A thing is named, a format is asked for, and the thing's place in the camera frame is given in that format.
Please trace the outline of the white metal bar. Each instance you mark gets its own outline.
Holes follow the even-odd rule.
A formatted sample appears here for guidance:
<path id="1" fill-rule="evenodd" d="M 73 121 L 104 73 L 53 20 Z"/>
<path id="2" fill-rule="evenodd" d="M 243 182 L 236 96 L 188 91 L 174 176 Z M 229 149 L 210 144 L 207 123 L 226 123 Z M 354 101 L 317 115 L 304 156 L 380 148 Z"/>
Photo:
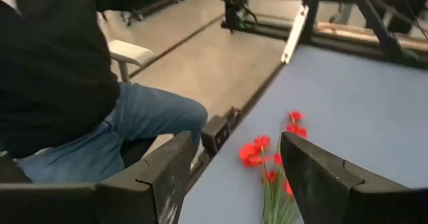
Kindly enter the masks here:
<path id="1" fill-rule="evenodd" d="M 304 26 L 308 18 L 308 12 L 309 7 L 307 5 L 301 5 L 294 18 L 288 40 L 280 58 L 283 64 L 289 64 L 291 61 L 291 58 L 298 46 L 298 42 L 304 30 Z"/>

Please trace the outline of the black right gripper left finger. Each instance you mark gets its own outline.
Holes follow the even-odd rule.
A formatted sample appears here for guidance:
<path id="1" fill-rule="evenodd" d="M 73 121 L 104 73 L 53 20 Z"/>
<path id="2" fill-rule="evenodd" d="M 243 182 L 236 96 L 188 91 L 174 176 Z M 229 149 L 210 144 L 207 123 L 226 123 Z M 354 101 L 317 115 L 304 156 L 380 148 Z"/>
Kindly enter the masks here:
<path id="1" fill-rule="evenodd" d="M 182 132 L 101 183 L 33 184 L 0 152 L 0 224 L 178 224 L 192 138 Z"/>

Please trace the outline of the red flower spray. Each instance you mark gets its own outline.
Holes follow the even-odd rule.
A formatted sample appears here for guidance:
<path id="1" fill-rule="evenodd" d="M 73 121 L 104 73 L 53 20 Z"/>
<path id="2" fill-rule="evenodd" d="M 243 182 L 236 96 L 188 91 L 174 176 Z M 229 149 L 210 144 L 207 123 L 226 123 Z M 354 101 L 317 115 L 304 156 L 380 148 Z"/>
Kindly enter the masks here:
<path id="1" fill-rule="evenodd" d="M 258 136 L 239 149 L 243 166 L 261 172 L 263 217 L 261 224 L 293 224 L 297 204 L 280 154 L 281 142 L 274 144 L 268 135 Z"/>

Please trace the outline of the person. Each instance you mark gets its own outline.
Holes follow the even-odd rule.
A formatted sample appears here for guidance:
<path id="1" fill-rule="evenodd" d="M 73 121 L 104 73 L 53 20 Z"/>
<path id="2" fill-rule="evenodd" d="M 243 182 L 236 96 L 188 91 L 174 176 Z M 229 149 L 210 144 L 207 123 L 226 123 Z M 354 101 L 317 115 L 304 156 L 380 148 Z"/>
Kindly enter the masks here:
<path id="1" fill-rule="evenodd" d="M 34 183 L 100 182 L 125 142 L 189 131 L 207 111 L 172 92 L 119 82 L 98 25 L 154 0 L 0 0 L 0 145 Z"/>

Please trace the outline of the blue-grey table mat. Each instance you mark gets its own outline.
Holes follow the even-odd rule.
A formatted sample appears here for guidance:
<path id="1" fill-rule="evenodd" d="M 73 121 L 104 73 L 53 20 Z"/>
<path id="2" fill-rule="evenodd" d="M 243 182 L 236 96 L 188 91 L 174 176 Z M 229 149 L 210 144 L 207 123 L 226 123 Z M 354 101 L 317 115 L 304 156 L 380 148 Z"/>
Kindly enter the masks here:
<path id="1" fill-rule="evenodd" d="M 428 187 L 428 70 L 300 47 L 185 197 L 179 224 L 259 224 L 261 175 L 239 149 L 277 142 L 285 115 L 308 140 L 406 187 Z"/>

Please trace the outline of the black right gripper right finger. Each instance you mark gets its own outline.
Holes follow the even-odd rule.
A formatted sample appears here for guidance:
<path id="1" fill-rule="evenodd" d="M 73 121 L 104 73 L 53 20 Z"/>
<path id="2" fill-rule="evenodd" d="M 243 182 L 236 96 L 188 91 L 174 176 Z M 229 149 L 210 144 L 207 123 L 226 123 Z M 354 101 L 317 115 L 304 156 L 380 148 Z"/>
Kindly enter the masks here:
<path id="1" fill-rule="evenodd" d="M 291 132 L 280 154 L 305 224 L 428 224 L 428 187 L 410 189 Z"/>

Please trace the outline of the wooden table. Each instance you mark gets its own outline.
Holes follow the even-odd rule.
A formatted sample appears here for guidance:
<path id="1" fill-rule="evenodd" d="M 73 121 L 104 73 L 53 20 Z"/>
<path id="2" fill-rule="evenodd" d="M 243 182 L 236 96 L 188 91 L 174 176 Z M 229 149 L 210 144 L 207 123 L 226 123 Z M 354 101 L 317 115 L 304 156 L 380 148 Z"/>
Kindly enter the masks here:
<path id="1" fill-rule="evenodd" d="M 315 24 L 314 30 L 318 33 L 326 33 L 335 37 L 347 37 L 353 40 L 363 40 L 372 43 L 379 43 L 377 36 L 373 30 L 365 29 L 363 27 L 355 27 L 342 25 L 337 23 L 318 22 Z M 428 41 L 422 39 L 416 39 L 413 37 L 407 37 L 398 34 L 395 37 L 401 47 L 428 51 Z"/>

